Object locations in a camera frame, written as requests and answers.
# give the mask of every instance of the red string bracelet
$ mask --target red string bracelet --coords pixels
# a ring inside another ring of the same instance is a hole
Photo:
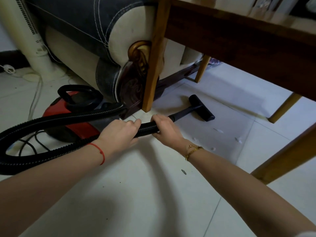
[[[103,165],[103,163],[105,162],[105,155],[104,155],[103,151],[101,150],[101,148],[94,143],[89,143],[87,145],[93,145],[94,147],[96,147],[100,151],[100,154],[102,154],[102,156],[103,156],[103,161],[100,165]]]

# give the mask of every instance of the person's left arm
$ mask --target person's left arm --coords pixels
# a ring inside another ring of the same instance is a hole
[[[140,124],[140,119],[114,120],[102,131],[92,143],[104,152],[105,162],[137,141]],[[1,181],[0,236],[19,236],[102,161],[100,151],[86,145]]]

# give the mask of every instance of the forearm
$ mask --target forearm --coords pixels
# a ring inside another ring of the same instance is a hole
[[[308,230],[316,231],[315,225],[287,201],[222,157],[198,150],[191,154],[188,161],[231,204],[257,236],[295,236]]]
[[[21,234],[102,160],[88,145],[0,182],[0,236]]]

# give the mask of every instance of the hand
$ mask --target hand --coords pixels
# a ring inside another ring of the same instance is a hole
[[[190,144],[189,140],[184,139],[179,127],[172,120],[163,115],[153,115],[151,121],[155,121],[159,129],[159,133],[154,133],[153,136],[165,146],[168,146],[181,155],[186,155]]]
[[[101,148],[105,155],[110,156],[114,153],[123,151],[137,142],[138,138],[134,138],[142,121],[140,119],[112,121],[101,132],[98,139],[93,141]]]

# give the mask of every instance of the person's left hand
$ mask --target person's left hand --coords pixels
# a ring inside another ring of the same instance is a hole
[[[135,120],[135,122],[132,120],[127,122],[114,120],[104,128],[99,138],[92,143],[99,146],[107,156],[123,151],[137,142],[138,138],[134,138],[134,136],[141,123],[140,119]]]

